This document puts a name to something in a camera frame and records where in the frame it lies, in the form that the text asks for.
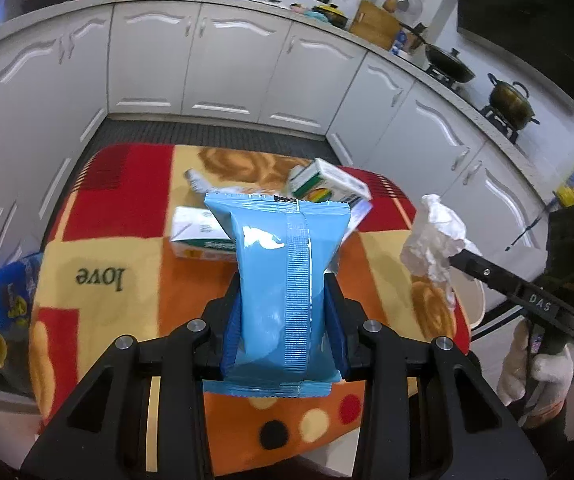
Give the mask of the white gloved hand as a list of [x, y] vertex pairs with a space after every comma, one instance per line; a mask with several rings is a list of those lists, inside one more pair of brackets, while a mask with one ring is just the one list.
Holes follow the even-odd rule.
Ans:
[[556, 353], [534, 356], [528, 365], [530, 322], [521, 321], [515, 328], [514, 339], [505, 356], [496, 393], [505, 406], [521, 400], [526, 395], [526, 378], [544, 384], [544, 390], [536, 402], [534, 416], [559, 412], [567, 399], [572, 384], [574, 366], [568, 346]]

